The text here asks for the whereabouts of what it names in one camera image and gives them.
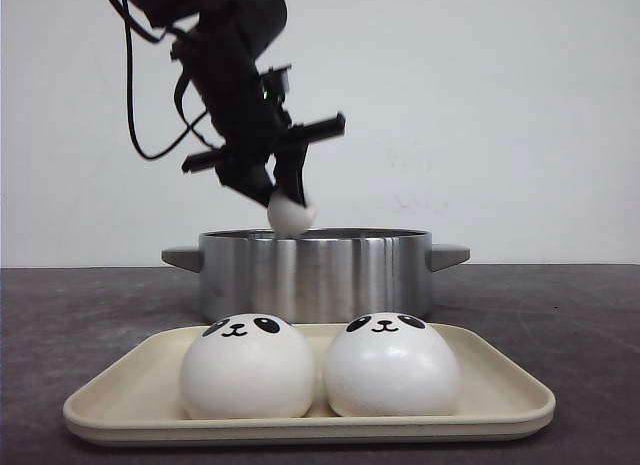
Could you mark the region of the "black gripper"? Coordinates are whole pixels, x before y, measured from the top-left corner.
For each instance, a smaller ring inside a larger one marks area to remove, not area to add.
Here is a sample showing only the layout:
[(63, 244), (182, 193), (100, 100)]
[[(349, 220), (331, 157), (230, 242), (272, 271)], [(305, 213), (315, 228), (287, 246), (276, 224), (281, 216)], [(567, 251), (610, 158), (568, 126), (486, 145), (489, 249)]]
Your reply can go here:
[[(196, 120), (185, 118), (183, 95), (188, 85), (198, 92), (213, 128), (224, 139), (217, 148), (188, 156), (182, 171), (215, 167), (220, 183), (267, 208), (275, 191), (306, 206), (303, 167), (308, 144), (342, 135), (346, 118), (336, 116), (294, 124), (282, 104), (263, 98), (260, 73), (241, 34), (233, 27), (196, 26), (176, 33), (172, 58), (183, 71), (174, 89), (174, 105), (189, 131)], [(271, 181), (266, 163), (275, 156)]]

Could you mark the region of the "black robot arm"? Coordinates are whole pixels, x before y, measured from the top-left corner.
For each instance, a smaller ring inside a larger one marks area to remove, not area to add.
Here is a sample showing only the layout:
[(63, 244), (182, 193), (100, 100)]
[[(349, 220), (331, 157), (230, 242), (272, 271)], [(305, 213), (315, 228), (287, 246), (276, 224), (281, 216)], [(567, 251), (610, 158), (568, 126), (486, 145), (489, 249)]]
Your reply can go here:
[(268, 206), (274, 193), (305, 206), (302, 170), (308, 146), (343, 134), (343, 114), (311, 124), (294, 124), (284, 107), (287, 67), (261, 73), (255, 62), (284, 29), (285, 0), (109, 0), (121, 16), (125, 41), (151, 34), (131, 15), (140, 9), (150, 25), (175, 40), (170, 56), (183, 71), (174, 89), (174, 105), (194, 86), (220, 147), (188, 156), (185, 173), (215, 170), (222, 185)]

